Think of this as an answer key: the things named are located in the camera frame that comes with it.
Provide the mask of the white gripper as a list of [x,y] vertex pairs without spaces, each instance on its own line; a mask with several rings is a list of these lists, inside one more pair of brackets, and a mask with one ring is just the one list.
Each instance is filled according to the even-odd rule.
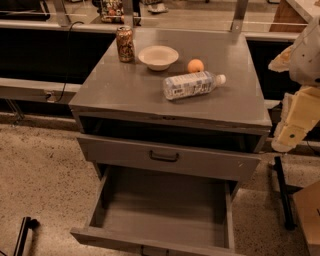
[[272,149],[289,152],[320,121],[320,17],[315,16],[293,43],[268,65],[275,72],[289,70],[290,79],[302,86],[295,94],[286,93],[281,120],[277,124]]

